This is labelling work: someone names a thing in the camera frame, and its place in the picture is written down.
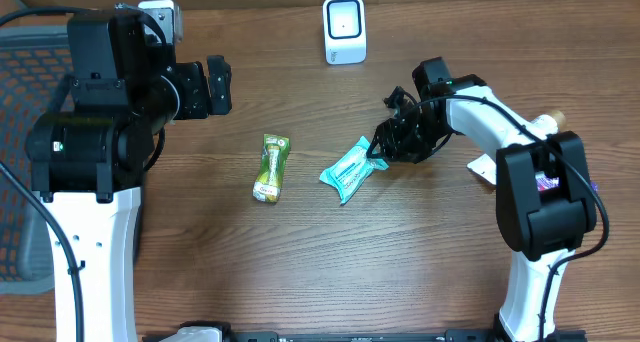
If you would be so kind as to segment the mint green wipes pack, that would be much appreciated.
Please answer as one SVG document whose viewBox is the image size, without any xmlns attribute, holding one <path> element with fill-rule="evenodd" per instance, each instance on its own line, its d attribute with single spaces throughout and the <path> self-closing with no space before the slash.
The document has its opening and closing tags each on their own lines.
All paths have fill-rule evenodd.
<svg viewBox="0 0 640 342">
<path fill-rule="evenodd" d="M 334 165 L 325 169 L 319 180 L 335 188 L 340 204 L 346 204 L 357 192 L 365 180 L 375 170 L 387 170 L 389 165 L 383 159 L 368 158 L 367 151 L 371 143 L 365 136 Z"/>
</svg>

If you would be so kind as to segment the green snack packet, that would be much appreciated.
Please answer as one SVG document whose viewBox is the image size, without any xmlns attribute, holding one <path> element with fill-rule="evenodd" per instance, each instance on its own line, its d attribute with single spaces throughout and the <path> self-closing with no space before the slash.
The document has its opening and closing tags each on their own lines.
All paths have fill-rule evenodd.
<svg viewBox="0 0 640 342">
<path fill-rule="evenodd" d="M 289 152 L 287 137 L 264 135 L 260 170 L 253 186 L 253 196 L 258 201 L 276 203 L 279 200 Z"/>
</svg>

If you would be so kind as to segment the white tube gold cap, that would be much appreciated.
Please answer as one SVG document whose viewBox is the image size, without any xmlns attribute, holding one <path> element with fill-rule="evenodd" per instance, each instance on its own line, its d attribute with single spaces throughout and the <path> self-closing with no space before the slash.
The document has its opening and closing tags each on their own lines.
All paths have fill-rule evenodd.
<svg viewBox="0 0 640 342">
<path fill-rule="evenodd" d="M 566 124 L 564 114 L 558 110 L 543 114 L 531 121 L 532 125 L 542 130 L 545 134 L 556 134 Z M 482 178 L 490 185 L 496 185 L 496 164 L 486 154 L 471 161 L 467 164 L 467 168 L 478 177 Z"/>
</svg>

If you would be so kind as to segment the purple sanitary pad pack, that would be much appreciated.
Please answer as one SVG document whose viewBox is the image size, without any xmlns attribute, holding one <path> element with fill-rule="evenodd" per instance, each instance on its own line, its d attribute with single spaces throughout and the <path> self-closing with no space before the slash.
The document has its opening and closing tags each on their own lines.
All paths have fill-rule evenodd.
<svg viewBox="0 0 640 342">
<path fill-rule="evenodd" d="M 535 176 L 536 184 L 539 191 L 557 188 L 560 184 L 558 177 L 547 177 L 543 172 L 539 172 Z"/>
</svg>

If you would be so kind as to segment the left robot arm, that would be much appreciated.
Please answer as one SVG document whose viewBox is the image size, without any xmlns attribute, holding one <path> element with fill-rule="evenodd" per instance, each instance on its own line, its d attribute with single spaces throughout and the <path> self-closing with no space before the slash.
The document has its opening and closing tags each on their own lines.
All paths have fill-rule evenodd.
<svg viewBox="0 0 640 342">
<path fill-rule="evenodd" d="M 57 337 L 133 341 L 143 185 L 166 125 L 231 111 L 220 55 L 180 63 L 173 7 L 85 10 L 67 24 L 72 71 L 26 142 L 54 258 Z"/>
</svg>

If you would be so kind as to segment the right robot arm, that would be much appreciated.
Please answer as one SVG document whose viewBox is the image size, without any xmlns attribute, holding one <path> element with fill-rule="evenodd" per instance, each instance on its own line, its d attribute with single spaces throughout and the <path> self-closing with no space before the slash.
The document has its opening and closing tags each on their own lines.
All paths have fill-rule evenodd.
<svg viewBox="0 0 640 342">
<path fill-rule="evenodd" d="M 554 322 L 566 265 L 580 258 L 577 250 L 596 225 L 581 139 L 527 121 L 480 77 L 452 77 L 442 58 L 421 62 L 412 79 L 416 96 L 396 87 L 385 98 L 394 114 L 376 128 L 367 155 L 419 163 L 463 135 L 494 162 L 496 220 L 512 260 L 489 340 L 585 340 L 585 332 L 560 331 Z"/>
</svg>

